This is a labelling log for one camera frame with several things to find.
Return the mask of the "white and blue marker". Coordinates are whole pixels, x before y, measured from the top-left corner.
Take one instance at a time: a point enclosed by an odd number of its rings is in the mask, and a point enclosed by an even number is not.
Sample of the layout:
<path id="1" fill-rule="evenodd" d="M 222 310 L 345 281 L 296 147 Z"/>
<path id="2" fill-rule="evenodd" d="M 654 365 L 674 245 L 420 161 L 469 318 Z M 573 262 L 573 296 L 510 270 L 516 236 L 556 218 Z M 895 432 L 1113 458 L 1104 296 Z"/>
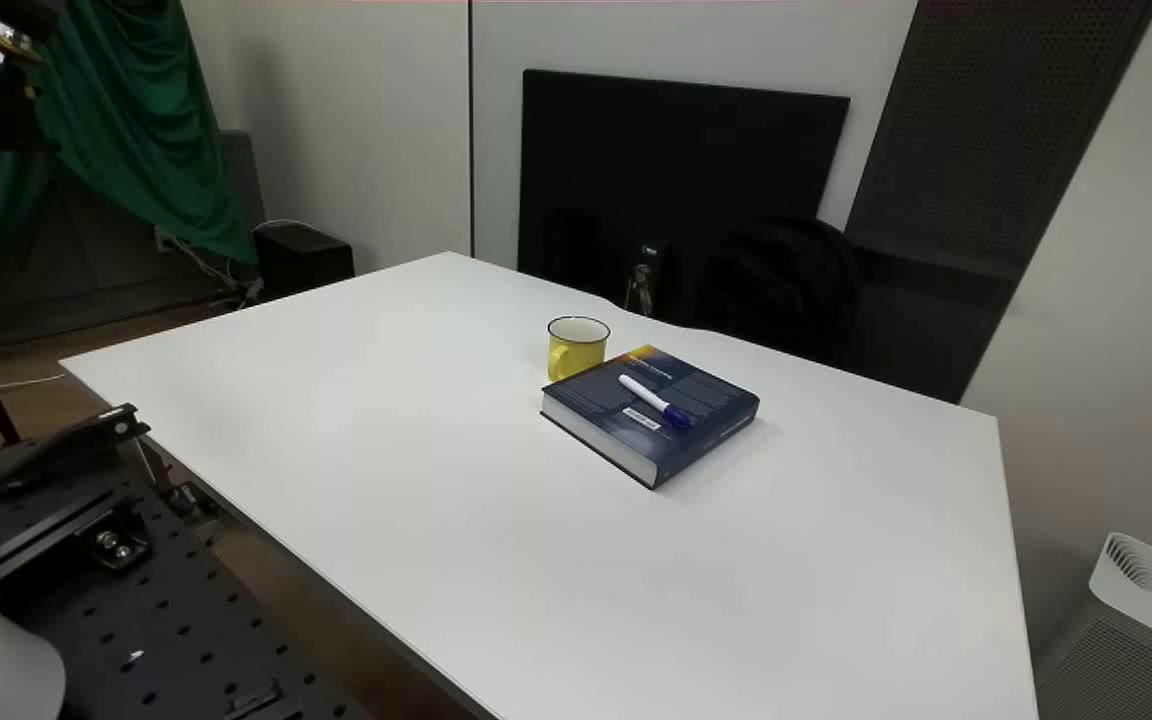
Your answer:
<path id="1" fill-rule="evenodd" d="M 614 375 L 620 389 L 628 389 L 635 401 L 645 401 L 663 422 L 670 429 L 687 429 L 687 410 L 680 410 L 674 403 L 667 403 L 663 395 L 654 395 L 648 383 L 638 383 L 635 375 Z"/>

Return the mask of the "yellow enamel cup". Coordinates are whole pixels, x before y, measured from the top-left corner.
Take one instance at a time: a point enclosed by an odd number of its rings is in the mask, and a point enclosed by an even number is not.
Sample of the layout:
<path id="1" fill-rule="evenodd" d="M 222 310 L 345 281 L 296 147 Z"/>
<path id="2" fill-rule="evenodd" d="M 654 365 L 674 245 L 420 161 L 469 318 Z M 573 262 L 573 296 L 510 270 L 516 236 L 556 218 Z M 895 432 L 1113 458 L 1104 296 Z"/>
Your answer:
<path id="1" fill-rule="evenodd" d="M 597 314 L 556 314 L 547 324 L 547 375 L 569 381 L 602 359 L 612 326 Z"/>

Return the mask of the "dark blue hardcover book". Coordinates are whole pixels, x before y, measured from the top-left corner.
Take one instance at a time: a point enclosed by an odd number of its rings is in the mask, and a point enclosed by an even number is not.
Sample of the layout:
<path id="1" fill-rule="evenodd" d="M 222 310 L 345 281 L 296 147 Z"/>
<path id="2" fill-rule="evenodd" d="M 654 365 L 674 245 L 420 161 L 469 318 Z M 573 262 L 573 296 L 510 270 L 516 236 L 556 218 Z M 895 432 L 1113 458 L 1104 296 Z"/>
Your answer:
<path id="1" fill-rule="evenodd" d="M 620 371 L 687 410 L 691 422 L 663 422 L 645 401 L 614 383 Z M 758 410 L 758 395 L 645 342 L 547 383 L 541 410 L 645 487 L 658 487 L 743 432 Z"/>

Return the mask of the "large black panel board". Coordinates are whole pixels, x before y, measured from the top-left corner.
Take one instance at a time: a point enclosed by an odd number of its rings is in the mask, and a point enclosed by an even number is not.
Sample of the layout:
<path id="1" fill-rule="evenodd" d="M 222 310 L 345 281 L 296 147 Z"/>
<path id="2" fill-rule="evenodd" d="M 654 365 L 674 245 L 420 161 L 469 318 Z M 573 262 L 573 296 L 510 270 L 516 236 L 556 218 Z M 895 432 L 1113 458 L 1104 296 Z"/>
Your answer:
<path id="1" fill-rule="evenodd" d="M 516 268 L 625 300 L 658 250 L 654 314 L 699 314 L 703 262 L 749 218 L 816 214 L 849 94 L 522 71 Z"/>

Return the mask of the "small black speaker box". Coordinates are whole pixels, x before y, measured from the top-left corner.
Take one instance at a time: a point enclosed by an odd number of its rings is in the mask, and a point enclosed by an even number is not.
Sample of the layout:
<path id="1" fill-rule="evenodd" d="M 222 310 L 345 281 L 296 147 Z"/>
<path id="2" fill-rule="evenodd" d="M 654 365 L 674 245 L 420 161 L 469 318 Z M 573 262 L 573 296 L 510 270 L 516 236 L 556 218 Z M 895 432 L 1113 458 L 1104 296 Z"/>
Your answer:
<path id="1" fill-rule="evenodd" d="M 352 247 L 308 224 L 264 224 L 250 230 L 250 245 L 260 260 L 264 300 L 336 284 L 354 270 Z"/>

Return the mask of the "black table clamp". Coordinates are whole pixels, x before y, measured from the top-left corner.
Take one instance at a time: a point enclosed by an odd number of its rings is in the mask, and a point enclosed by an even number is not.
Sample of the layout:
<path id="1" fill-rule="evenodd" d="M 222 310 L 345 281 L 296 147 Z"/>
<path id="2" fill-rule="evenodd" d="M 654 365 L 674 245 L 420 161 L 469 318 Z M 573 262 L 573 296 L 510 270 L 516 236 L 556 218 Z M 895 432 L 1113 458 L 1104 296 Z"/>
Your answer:
<path id="1" fill-rule="evenodd" d="M 146 422 L 134 416 L 133 403 L 102 406 L 102 410 L 57 432 L 57 435 L 44 435 L 44 440 L 21 448 L 0 468 L 0 494 L 31 491 L 72 452 L 114 448 L 114 443 L 134 440 L 144 432 L 146 432 Z"/>

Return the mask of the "black perforated breadboard plate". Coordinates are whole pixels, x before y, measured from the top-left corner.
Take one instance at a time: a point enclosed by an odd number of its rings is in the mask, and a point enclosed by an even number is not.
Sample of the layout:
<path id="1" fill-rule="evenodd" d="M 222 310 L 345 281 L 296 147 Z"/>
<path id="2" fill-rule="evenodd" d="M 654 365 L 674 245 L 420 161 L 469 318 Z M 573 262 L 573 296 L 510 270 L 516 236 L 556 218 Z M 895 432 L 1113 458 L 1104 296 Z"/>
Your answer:
<path id="1" fill-rule="evenodd" d="M 0 617 L 58 653 L 58 720 L 371 720 L 118 458 L 0 494 Z"/>

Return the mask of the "green hanging curtain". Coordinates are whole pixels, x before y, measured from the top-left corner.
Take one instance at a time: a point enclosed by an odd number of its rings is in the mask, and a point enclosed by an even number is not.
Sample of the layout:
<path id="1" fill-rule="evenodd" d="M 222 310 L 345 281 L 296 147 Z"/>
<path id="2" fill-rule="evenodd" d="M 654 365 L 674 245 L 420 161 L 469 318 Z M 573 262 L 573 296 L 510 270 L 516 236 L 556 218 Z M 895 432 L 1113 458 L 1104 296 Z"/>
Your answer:
<path id="1" fill-rule="evenodd" d="M 0 247 L 52 175 L 255 270 L 185 0 L 0 0 Z"/>

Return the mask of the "dark grey wall panel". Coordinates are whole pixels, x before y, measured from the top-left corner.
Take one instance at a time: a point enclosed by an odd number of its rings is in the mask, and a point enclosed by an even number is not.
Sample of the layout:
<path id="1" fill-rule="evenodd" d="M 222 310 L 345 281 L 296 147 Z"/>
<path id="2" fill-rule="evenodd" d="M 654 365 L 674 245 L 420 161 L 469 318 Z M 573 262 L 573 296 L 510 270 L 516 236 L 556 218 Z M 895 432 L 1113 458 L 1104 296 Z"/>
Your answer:
<path id="1" fill-rule="evenodd" d="M 1148 24 L 1152 0 L 915 0 L 849 214 L 863 375 L 969 393 Z"/>

